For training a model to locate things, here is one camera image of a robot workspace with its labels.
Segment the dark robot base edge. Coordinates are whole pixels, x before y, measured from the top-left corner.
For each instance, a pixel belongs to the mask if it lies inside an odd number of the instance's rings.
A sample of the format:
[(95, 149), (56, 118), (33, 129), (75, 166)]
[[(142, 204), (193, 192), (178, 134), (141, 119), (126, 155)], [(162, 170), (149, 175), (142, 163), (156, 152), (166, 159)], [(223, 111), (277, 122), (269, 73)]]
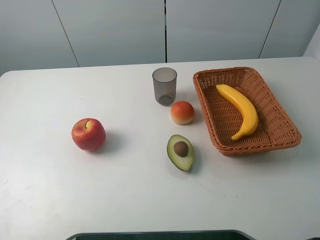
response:
[(68, 240), (254, 240), (237, 230), (78, 233)]

